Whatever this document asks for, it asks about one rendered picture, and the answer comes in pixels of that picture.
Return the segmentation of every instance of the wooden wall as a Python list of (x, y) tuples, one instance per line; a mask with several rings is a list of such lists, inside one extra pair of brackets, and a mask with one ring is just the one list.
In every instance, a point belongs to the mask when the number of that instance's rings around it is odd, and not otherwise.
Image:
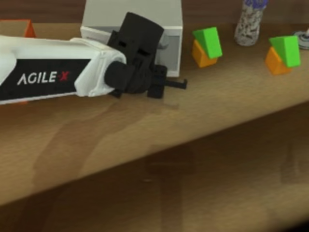
[[(308, 23), (309, 0), (269, 0), (264, 22)], [(42, 23), (81, 22), (85, 0), (1, 0), (0, 18), (31, 18)], [(185, 23), (231, 23), (242, 0), (183, 0)]]

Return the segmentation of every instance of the green block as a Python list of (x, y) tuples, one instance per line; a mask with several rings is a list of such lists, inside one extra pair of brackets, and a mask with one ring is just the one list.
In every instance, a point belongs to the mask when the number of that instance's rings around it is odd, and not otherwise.
[(193, 35), (210, 59), (222, 56), (222, 48), (216, 27), (193, 31)]
[(269, 41), (288, 68), (301, 64), (296, 35), (274, 37)]

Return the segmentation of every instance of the agile-x logo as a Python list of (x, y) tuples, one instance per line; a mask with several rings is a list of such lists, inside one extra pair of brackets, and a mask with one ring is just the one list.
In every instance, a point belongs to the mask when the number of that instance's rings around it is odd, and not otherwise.
[(45, 84), (45, 83), (54, 83), (58, 78), (60, 82), (67, 81), (69, 71), (62, 72), (33, 72), (29, 75), (25, 73), (22, 74), (21, 78), (18, 80), (17, 85), (33, 85), (33, 84)]

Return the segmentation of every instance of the red letter x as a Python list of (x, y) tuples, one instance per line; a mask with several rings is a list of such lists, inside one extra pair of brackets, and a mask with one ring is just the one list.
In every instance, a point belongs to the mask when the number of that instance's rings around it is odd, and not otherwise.
[(58, 75), (60, 81), (67, 81), (69, 73), (70, 73), (69, 71), (61, 72), (61, 75)]

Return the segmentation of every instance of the patterned bottle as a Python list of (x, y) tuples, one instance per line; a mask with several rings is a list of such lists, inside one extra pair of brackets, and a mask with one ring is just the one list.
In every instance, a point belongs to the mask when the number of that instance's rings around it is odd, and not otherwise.
[(267, 3), (268, 0), (243, 0), (241, 16), (234, 35), (239, 45), (252, 46), (257, 42)]

